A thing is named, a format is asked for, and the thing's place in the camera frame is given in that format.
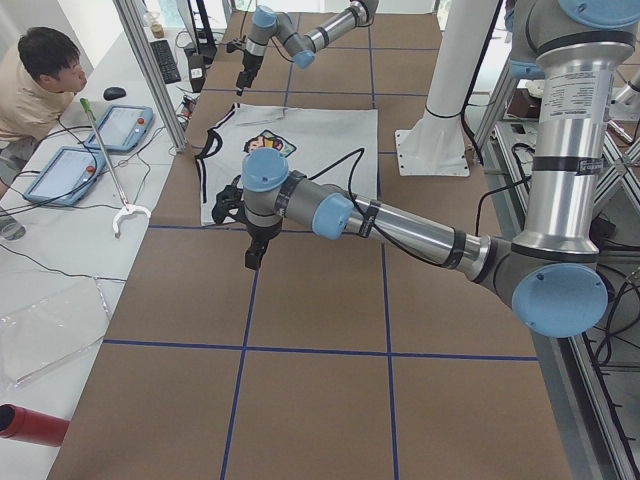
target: white pipe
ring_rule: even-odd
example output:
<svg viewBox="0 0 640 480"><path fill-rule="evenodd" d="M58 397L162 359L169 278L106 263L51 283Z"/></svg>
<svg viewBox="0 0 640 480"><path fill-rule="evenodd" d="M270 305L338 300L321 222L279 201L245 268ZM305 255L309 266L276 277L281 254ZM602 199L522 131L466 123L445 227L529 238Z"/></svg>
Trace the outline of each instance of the white pipe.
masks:
<svg viewBox="0 0 640 480"><path fill-rule="evenodd" d="M460 113L501 0L453 0L423 117L396 132L400 175L468 176Z"/></svg>

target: light blue joint cap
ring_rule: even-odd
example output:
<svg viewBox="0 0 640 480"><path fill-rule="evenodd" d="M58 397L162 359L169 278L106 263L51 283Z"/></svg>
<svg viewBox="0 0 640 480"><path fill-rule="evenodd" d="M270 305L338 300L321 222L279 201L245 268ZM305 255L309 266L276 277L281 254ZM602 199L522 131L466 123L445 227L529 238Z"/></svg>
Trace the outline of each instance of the light blue joint cap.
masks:
<svg viewBox="0 0 640 480"><path fill-rule="evenodd" d="M544 72L537 64L518 60L509 60L509 73L513 78L526 78L527 80L544 78Z"/></svg>
<svg viewBox="0 0 640 480"><path fill-rule="evenodd" d="M313 214L311 228L313 233L329 240L337 240L347 226L353 210L351 200L339 193L332 193L325 198Z"/></svg>
<svg viewBox="0 0 640 480"><path fill-rule="evenodd" d="M264 5L258 6L256 11L253 12L253 24L260 28L273 27L278 21L278 15L269 7Z"/></svg>
<svg viewBox="0 0 640 480"><path fill-rule="evenodd" d="M548 337L579 335L607 309L607 289L585 265L556 263L527 275L518 284L511 308L532 330Z"/></svg>
<svg viewBox="0 0 640 480"><path fill-rule="evenodd" d="M573 20L602 30L628 27L640 20L640 0L558 0Z"/></svg>
<svg viewBox="0 0 640 480"><path fill-rule="evenodd" d="M296 53L293 56L293 61L300 68L307 68L311 65L316 59L316 54L311 50L303 50L301 52Z"/></svg>
<svg viewBox="0 0 640 480"><path fill-rule="evenodd" d="M242 162L242 185L252 192L278 188L287 176L287 159L274 148L257 148Z"/></svg>

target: black strap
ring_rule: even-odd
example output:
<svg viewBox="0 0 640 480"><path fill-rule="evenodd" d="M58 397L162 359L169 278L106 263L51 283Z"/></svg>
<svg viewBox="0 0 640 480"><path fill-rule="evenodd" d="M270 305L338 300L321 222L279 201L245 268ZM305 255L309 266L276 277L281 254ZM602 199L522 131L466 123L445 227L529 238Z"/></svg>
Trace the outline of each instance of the black strap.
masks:
<svg viewBox="0 0 640 480"><path fill-rule="evenodd" d="M587 157L535 157L535 172L576 172L576 175L599 175L602 172L602 158Z"/></svg>
<svg viewBox="0 0 640 480"><path fill-rule="evenodd" d="M291 195L304 178L307 178L307 176L297 170L294 170L289 174L278 192L278 198L276 199L274 208L276 215L281 217L285 216L287 213L287 207L289 206L289 200L291 200Z"/></svg>
<svg viewBox="0 0 640 480"><path fill-rule="evenodd" d="M467 243L467 234L462 230L453 229L453 245L447 259L440 265L451 270L458 267L464 255L464 246Z"/></svg>
<svg viewBox="0 0 640 480"><path fill-rule="evenodd" d="M322 38L324 39L324 46L325 47L329 46L329 43L331 41L329 40L329 34L327 33L327 31L322 27L318 27L318 31L320 32L320 34L322 35Z"/></svg>
<svg viewBox="0 0 640 480"><path fill-rule="evenodd" d="M636 37L631 32L618 30L590 30L588 32L574 33L551 40L538 48L538 55L547 53L550 50L555 50L556 48L567 47L578 43L600 42L626 43L633 47L636 42Z"/></svg>
<svg viewBox="0 0 640 480"><path fill-rule="evenodd" d="M640 93L640 87L636 87L633 83L631 83L631 80L629 80L629 81L627 82L627 85L629 85L629 88L630 88L631 90L634 90L634 91L636 91L636 92Z"/></svg>
<svg viewBox="0 0 640 480"><path fill-rule="evenodd" d="M526 257L551 260L562 263L594 263L598 261L597 253L568 253L553 250L539 250L537 248L524 247L517 243L511 244L511 251Z"/></svg>
<svg viewBox="0 0 640 480"><path fill-rule="evenodd" d="M362 225L360 225L360 231L358 235L362 238L367 238L371 234L371 229L376 223L376 217L380 211L382 204L377 200L371 200L371 203L367 207L367 211L364 212L364 218L362 219Z"/></svg>
<svg viewBox="0 0 640 480"><path fill-rule="evenodd" d="M363 4L361 5L364 8L364 11L367 12L367 18L368 18L369 11L367 10L367 7L365 7ZM345 10L348 10L349 12L351 12L351 15L353 15L353 19L356 21L356 26L357 26L358 22L360 21L360 15L358 14L358 10L356 9L356 7L349 6Z"/></svg>

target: computer mouse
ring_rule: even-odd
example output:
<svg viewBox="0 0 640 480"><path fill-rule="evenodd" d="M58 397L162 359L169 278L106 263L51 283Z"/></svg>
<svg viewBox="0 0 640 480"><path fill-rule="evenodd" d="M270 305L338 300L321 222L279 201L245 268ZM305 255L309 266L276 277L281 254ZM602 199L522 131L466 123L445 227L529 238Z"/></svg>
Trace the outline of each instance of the computer mouse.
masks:
<svg viewBox="0 0 640 480"><path fill-rule="evenodd" d="M105 100L115 100L116 98L122 98L127 94L124 88L122 87L109 87L105 89L102 97Z"/></svg>

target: green handle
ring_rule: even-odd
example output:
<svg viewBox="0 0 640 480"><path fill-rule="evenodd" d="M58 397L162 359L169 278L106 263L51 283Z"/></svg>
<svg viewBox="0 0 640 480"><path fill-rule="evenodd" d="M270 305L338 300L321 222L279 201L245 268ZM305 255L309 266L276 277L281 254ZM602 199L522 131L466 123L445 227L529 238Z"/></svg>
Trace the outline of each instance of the green handle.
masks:
<svg viewBox="0 0 640 480"><path fill-rule="evenodd" d="M91 118L93 118L93 120L96 119L95 115L91 111L91 105L89 105L89 100L87 100L86 98L81 98L80 105L82 105L82 108L84 109L84 113L86 113Z"/></svg>

